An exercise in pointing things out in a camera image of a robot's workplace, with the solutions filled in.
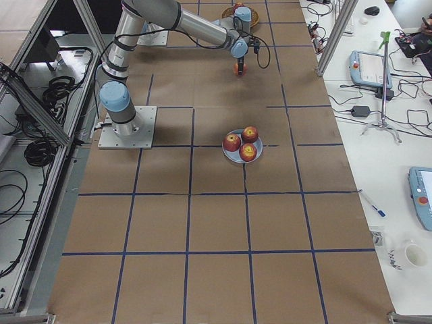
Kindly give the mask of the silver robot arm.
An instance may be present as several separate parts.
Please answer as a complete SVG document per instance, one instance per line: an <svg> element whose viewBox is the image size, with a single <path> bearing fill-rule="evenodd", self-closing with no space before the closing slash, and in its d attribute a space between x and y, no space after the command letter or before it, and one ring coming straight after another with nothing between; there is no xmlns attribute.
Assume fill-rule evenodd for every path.
<svg viewBox="0 0 432 324"><path fill-rule="evenodd" d="M213 22L184 9L178 1L122 1L121 6L114 39L97 72L100 101L120 136L138 131L142 124L126 86L137 46L164 46L173 32L207 49L227 49L242 65L252 43L252 11L244 5L234 6L230 15Z"/></svg>

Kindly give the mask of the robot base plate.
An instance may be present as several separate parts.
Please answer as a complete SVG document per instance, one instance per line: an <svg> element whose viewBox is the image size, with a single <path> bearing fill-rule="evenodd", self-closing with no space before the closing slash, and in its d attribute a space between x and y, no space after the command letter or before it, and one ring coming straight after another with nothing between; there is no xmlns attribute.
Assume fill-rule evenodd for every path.
<svg viewBox="0 0 432 324"><path fill-rule="evenodd" d="M138 38L137 45L142 47L165 47L168 31L157 31L154 34L143 35Z"/></svg>

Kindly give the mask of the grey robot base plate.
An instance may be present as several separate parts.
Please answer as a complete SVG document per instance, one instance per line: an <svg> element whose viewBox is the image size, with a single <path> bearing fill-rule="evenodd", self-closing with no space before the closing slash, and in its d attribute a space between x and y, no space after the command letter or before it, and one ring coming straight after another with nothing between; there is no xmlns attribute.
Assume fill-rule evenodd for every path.
<svg viewBox="0 0 432 324"><path fill-rule="evenodd" d="M156 106L135 106L135 118L127 124L117 124L109 113L99 138L100 149L151 149L157 118Z"/></svg>

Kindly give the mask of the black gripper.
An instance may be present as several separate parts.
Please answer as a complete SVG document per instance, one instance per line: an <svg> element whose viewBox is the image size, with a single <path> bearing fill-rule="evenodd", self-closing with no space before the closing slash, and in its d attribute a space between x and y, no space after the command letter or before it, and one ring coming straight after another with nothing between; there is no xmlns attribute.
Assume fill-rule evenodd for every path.
<svg viewBox="0 0 432 324"><path fill-rule="evenodd" d="M244 73L244 57L237 58L237 75L242 75Z"/></svg>

